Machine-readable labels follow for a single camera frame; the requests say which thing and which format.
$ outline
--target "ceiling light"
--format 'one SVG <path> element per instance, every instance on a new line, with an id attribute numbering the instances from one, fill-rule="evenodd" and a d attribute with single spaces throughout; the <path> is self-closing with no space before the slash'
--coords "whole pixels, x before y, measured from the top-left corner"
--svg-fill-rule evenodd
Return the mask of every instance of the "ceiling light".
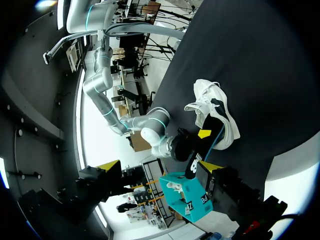
<path id="1" fill-rule="evenodd" d="M 76 96 L 76 106 L 75 106 L 75 134 L 76 134 L 76 144 L 78 148 L 78 155 L 80 161 L 81 169 L 85 168 L 85 160 L 82 151 L 82 138 L 81 138 L 81 100 L 82 100 L 82 87 L 84 85 L 86 72 L 82 69 L 78 92 Z"/>
<path id="2" fill-rule="evenodd" d="M 42 1 L 37 2 L 37 4 L 35 5 L 35 8 L 38 10 L 42 10 L 45 8 L 52 7 L 56 3 L 57 3 L 57 1 L 53 1 L 53 0 L 42 0 Z"/>
<path id="3" fill-rule="evenodd" d="M 8 179 L 7 179 L 6 169 L 5 169 L 5 161 L 1 157 L 0 157 L 0 172 L 1 172 L 1 177 L 3 179 L 4 186 L 7 189 L 9 189 L 9 183 L 8 183 Z"/>
<path id="4" fill-rule="evenodd" d="M 64 3 L 65 3 L 65 0 L 58 1 L 58 9 L 57 9 L 58 30 L 64 27 Z"/>
<path id="5" fill-rule="evenodd" d="M 95 207 L 95 211 L 96 211 L 96 214 L 98 215 L 99 219 L 101 220 L 103 226 L 106 228 L 107 227 L 107 221 L 106 221 L 105 217 L 102 215 L 102 212 L 101 212 L 99 206 Z"/>

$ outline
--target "red component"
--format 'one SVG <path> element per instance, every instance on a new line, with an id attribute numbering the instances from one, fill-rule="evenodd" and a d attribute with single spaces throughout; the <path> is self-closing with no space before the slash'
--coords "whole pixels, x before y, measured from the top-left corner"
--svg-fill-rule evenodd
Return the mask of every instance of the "red component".
<path id="1" fill-rule="evenodd" d="M 260 222 L 258 222 L 258 221 L 253 221 L 252 223 L 251 223 L 251 226 L 247 229 L 247 230 L 245 230 L 245 234 L 247 234 L 247 233 L 249 233 L 251 230 L 253 230 L 253 229 L 256 229 L 257 227 L 259 227 L 260 226 Z"/>

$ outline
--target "yellow tag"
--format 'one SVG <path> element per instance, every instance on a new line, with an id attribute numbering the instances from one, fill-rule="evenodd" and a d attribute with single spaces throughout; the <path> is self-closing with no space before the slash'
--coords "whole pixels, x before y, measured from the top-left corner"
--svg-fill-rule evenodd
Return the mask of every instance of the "yellow tag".
<path id="1" fill-rule="evenodd" d="M 199 133 L 198 133 L 198 136 L 201 138 L 201 139 L 204 139 L 206 137 L 209 137 L 211 135 L 211 130 L 202 130 L 200 129 L 199 130 Z"/>

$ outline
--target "shoe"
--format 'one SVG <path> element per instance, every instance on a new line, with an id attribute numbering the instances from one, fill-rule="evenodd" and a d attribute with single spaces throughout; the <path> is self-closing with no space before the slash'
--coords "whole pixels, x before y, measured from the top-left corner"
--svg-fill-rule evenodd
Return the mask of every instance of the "shoe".
<path id="1" fill-rule="evenodd" d="M 221 120 L 224 124 L 224 137 L 213 149 L 227 149 L 235 139 L 240 138 L 236 121 L 230 115 L 227 96 L 218 82 L 198 79 L 193 85 L 196 101 L 184 107 L 185 111 L 195 111 L 195 125 L 202 129 L 207 116 Z"/>

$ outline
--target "black table surface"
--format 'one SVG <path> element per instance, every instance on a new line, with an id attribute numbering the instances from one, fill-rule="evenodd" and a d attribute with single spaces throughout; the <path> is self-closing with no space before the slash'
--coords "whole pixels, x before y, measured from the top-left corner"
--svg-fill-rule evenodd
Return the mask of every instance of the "black table surface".
<path id="1" fill-rule="evenodd" d="M 320 130 L 320 94 L 304 46 L 276 8 L 262 0 L 205 0 L 195 14 L 156 93 L 153 107 L 171 115 L 166 128 L 198 132 L 197 79 L 219 82 L 240 139 L 212 150 L 208 162 L 231 166 L 263 195 L 274 156 L 304 143 Z M 166 159 L 169 172 L 186 162 Z"/>

